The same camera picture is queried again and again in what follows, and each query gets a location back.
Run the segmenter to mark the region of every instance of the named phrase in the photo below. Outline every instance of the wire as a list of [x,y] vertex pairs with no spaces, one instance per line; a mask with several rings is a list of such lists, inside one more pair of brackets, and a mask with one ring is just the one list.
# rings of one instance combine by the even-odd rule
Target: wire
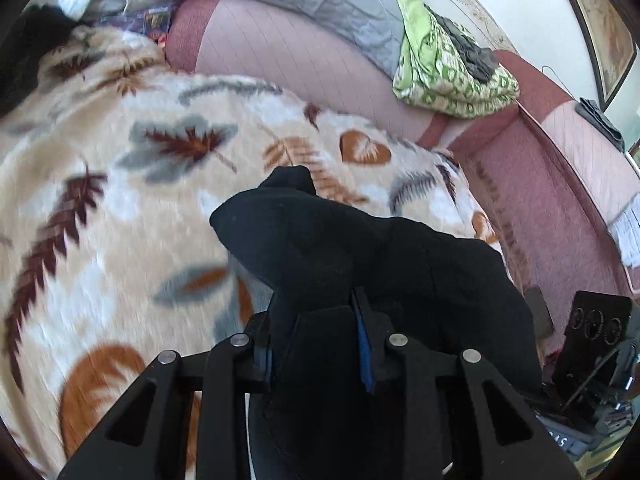
[[560,78],[558,77],[558,74],[556,73],[556,71],[555,71],[553,68],[551,68],[549,65],[543,65],[543,66],[542,66],[542,69],[541,69],[541,71],[542,71],[542,73],[543,73],[543,74],[545,73],[545,68],[548,68],[549,70],[551,70],[551,72],[553,72],[553,73],[554,73],[554,76],[556,76],[556,79],[558,79],[558,81],[560,82],[560,84],[561,84],[562,86],[564,86],[564,89],[566,90],[566,92],[567,92],[567,93],[568,93],[572,98],[574,98],[574,101],[577,101],[578,99],[576,99],[576,98],[575,98],[575,96],[571,93],[571,91],[566,87],[566,85],[564,84],[564,81],[562,81],[562,79],[560,79]]

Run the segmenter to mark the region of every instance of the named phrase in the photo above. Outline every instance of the green patterned cloth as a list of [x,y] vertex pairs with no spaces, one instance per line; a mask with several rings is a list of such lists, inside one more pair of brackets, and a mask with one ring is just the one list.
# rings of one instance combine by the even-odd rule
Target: green patterned cloth
[[404,38],[393,85],[400,100],[461,119],[491,115],[516,100],[520,86],[507,69],[500,65],[487,84],[480,83],[421,0],[398,0],[398,5]]

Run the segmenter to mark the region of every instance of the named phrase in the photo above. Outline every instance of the pink sofa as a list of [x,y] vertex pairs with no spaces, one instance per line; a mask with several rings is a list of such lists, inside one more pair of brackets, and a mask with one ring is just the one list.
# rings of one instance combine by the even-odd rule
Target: pink sofa
[[418,143],[455,154],[500,230],[514,278],[523,290],[541,289],[556,330],[543,344],[549,354],[562,345],[576,290],[638,295],[640,273],[625,272],[607,223],[640,192],[640,178],[575,113],[571,96],[519,56],[497,55],[520,83],[519,104],[479,120],[450,121],[444,142]]
[[255,0],[186,0],[166,44],[176,68],[265,78],[393,136],[452,150],[500,233],[514,282],[543,293],[556,329],[543,343],[549,354],[562,345],[576,290],[636,294],[640,269],[627,279],[606,225],[640,192],[640,178],[566,92],[515,54],[497,55],[520,82],[520,103],[461,121],[399,102],[351,43]]

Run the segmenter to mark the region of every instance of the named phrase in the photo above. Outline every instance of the leaf-pattern blanket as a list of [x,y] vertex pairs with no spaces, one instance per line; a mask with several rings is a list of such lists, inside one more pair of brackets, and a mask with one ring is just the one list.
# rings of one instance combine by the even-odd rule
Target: leaf-pattern blanket
[[111,28],[78,28],[41,60],[0,157],[0,415],[45,478],[160,351],[206,351],[266,308],[208,218],[273,168],[302,164],[324,198],[500,250],[448,153],[265,81],[175,73]]

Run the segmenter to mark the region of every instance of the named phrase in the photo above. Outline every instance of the picture frame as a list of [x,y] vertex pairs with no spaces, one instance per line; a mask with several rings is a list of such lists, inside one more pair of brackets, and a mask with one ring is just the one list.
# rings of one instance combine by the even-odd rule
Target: picture frame
[[601,110],[606,110],[636,60],[636,44],[609,0],[569,0],[591,57]]

